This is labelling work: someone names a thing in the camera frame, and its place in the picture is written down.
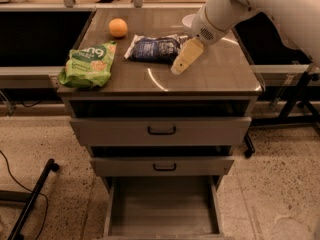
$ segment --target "power cord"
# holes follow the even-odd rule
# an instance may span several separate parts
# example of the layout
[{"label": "power cord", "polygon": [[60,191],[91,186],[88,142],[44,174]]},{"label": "power cord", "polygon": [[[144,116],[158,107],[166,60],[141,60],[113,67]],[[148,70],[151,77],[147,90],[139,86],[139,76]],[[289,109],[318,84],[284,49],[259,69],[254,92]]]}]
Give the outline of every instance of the power cord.
[{"label": "power cord", "polygon": [[[6,165],[7,165],[7,170],[8,170],[8,173],[10,175],[10,177],[23,189],[27,190],[28,192],[31,192],[33,193],[33,191],[25,186],[23,186],[11,173],[11,170],[10,170],[10,165],[9,165],[9,161],[8,161],[8,158],[6,157],[6,155],[0,150],[0,153],[1,155],[3,156],[5,162],[6,162]],[[43,221],[42,221],[42,225],[41,225],[41,228],[40,228],[40,231],[38,233],[38,235],[36,236],[35,240],[39,239],[41,233],[42,233],[42,230],[44,228],[44,224],[46,222],[46,218],[47,218],[47,213],[48,213],[48,206],[49,206],[49,200],[48,200],[48,197],[45,195],[45,194],[42,194],[42,193],[39,193],[39,195],[43,196],[46,200],[46,209],[45,209],[45,212],[44,212],[44,218],[43,218]]]}]

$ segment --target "speckled floor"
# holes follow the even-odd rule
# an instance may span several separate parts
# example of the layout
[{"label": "speckled floor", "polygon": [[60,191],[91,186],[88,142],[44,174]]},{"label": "speckled floor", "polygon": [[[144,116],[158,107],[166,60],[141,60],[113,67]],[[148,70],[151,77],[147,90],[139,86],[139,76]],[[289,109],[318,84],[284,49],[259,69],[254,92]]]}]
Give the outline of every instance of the speckled floor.
[{"label": "speckled floor", "polygon": [[[60,165],[43,193],[49,198],[39,239],[102,237],[108,193],[69,126],[63,107],[17,108],[11,117],[0,105],[0,149],[12,174],[32,188],[49,158]],[[218,189],[226,236],[236,240],[320,239],[320,131],[316,125],[253,128],[256,152],[246,159],[245,144]],[[21,190],[0,157],[0,189]],[[7,239],[21,205],[0,203],[0,239]],[[40,196],[22,234],[35,239],[45,212]]]}]

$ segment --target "drawer handle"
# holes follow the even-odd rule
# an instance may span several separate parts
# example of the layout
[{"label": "drawer handle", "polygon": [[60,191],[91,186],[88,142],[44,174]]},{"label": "drawer handle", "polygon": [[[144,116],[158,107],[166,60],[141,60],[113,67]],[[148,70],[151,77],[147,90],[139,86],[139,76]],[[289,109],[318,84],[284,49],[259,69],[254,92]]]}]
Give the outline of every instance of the drawer handle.
[{"label": "drawer handle", "polygon": [[172,129],[168,129],[168,130],[156,130],[148,126],[148,133],[150,135],[173,135],[176,133],[176,131],[177,131],[177,128],[175,126],[173,126]]},{"label": "drawer handle", "polygon": [[172,168],[168,168],[168,167],[167,168],[164,168],[164,167],[159,168],[159,166],[157,167],[156,164],[153,164],[153,169],[158,172],[173,172],[177,169],[177,164],[174,163]]}]

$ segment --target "white robotic arm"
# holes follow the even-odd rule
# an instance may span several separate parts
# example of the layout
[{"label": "white robotic arm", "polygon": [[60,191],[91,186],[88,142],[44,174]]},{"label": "white robotic arm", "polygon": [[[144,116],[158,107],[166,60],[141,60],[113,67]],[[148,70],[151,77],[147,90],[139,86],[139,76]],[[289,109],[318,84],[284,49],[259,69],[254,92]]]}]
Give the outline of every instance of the white robotic arm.
[{"label": "white robotic arm", "polygon": [[[264,12],[308,58],[320,66],[320,0],[208,0],[192,22],[193,36],[204,45],[219,41],[237,23]],[[183,65],[177,57],[175,72]]]}]

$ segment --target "drawer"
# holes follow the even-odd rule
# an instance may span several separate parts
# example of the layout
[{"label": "drawer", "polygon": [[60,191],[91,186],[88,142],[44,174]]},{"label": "drawer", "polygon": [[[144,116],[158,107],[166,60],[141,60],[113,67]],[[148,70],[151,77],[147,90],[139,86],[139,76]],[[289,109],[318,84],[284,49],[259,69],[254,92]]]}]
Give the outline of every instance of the drawer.
[{"label": "drawer", "polygon": [[103,239],[234,240],[223,235],[211,177],[112,180]]},{"label": "drawer", "polygon": [[226,175],[232,156],[91,158],[97,176]]},{"label": "drawer", "polygon": [[240,145],[250,117],[72,119],[86,146]]}]

